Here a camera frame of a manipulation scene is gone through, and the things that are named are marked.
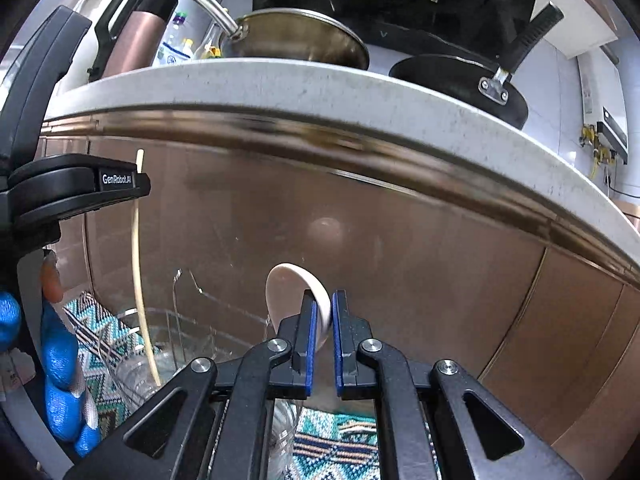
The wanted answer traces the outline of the pink plastic spoon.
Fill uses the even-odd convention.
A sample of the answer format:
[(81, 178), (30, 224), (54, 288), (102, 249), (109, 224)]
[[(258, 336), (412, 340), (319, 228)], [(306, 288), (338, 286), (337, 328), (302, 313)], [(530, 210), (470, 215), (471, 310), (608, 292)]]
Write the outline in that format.
[(265, 284), (266, 305), (274, 330), (280, 323), (302, 310), (304, 292), (311, 292), (318, 307), (316, 351), (326, 342), (331, 327), (331, 300), (323, 284), (301, 266), (280, 263), (268, 273)]

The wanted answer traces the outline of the zigzag patterned knit cloth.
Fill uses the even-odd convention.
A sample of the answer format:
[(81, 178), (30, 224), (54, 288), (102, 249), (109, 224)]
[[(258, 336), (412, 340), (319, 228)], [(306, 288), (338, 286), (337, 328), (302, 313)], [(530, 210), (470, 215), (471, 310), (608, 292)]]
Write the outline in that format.
[(277, 398), (293, 385), (298, 315), (242, 358), (196, 358), (66, 472), (69, 479), (265, 479)]

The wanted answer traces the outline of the black wok with lid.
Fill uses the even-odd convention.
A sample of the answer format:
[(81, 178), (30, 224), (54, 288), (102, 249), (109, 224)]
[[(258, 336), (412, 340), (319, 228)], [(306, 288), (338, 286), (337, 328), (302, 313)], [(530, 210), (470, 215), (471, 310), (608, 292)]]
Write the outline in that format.
[(449, 54), (421, 54), (396, 63), (390, 76), (450, 96), (514, 128), (522, 128), (528, 118), (528, 105), (512, 84), (512, 76), (563, 18), (558, 6), (547, 3), (495, 62)]

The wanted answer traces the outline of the blue white salt bag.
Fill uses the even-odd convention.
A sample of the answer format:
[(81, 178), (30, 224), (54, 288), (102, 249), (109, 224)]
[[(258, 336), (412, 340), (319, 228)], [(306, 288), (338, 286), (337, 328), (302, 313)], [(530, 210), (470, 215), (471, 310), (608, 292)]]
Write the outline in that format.
[(192, 41), (184, 40), (178, 46), (172, 46), (169, 42), (163, 41), (156, 51), (153, 66), (165, 66), (172, 64), (186, 63), (192, 60)]

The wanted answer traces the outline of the green yellow sauce bottle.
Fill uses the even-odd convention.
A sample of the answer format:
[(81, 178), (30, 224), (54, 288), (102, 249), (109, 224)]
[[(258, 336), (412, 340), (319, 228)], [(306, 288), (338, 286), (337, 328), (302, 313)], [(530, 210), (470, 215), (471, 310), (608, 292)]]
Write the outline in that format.
[(196, 48), (194, 52), (194, 58), (196, 60), (206, 60), (206, 58), (220, 58), (220, 36), (220, 26), (217, 23), (213, 22), (206, 30), (203, 41)]

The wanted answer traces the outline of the white gas water heater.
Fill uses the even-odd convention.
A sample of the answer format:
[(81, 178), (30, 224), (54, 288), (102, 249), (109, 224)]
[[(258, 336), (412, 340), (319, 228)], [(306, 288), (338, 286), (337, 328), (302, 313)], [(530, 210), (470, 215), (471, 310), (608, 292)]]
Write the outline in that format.
[(620, 72), (602, 49), (578, 56), (582, 88), (582, 122), (590, 142), (605, 146), (614, 159), (628, 164), (627, 114)]

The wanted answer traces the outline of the brown lower cabinets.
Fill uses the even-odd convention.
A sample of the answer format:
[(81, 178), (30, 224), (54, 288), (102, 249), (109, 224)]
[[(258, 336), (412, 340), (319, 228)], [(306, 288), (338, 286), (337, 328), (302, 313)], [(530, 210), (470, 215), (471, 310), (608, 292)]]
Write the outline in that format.
[(295, 263), (414, 360), (450, 358), (587, 479), (639, 433), (639, 234), (589, 180), (509, 133), (523, 188), (429, 148), (196, 110), (52, 120), (46, 155), (144, 158), (141, 282), (129, 205), (66, 222), (71, 289), (142, 298), (242, 351), (267, 333), (265, 281)]

